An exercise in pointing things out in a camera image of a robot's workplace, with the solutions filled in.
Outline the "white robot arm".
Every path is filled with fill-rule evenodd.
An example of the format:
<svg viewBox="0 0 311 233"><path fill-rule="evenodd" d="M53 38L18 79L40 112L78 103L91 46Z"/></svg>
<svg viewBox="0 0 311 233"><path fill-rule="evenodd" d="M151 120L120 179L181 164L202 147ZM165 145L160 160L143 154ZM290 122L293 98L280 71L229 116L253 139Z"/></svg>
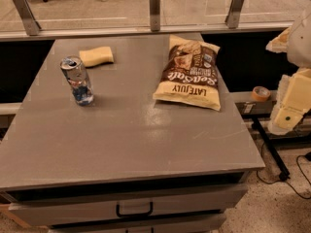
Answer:
<svg viewBox="0 0 311 233"><path fill-rule="evenodd" d="M311 7L271 40L266 49L285 52L288 61L298 68L293 75L283 75L279 81L276 104L268 122L272 134L285 135L311 110Z"/></svg>

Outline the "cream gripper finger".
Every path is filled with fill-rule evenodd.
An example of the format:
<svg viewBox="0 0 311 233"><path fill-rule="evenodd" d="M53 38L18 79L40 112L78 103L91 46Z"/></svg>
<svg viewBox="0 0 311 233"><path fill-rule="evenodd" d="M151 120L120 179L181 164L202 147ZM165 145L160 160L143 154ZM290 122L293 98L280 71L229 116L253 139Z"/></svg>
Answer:
<svg viewBox="0 0 311 233"><path fill-rule="evenodd" d="M276 104L268 122L274 135L292 131L311 110L311 69L299 68L292 76L283 75L279 81Z"/></svg>
<svg viewBox="0 0 311 233"><path fill-rule="evenodd" d="M265 49L275 53L286 52L290 30L290 28L285 29L281 34L269 41Z"/></svg>

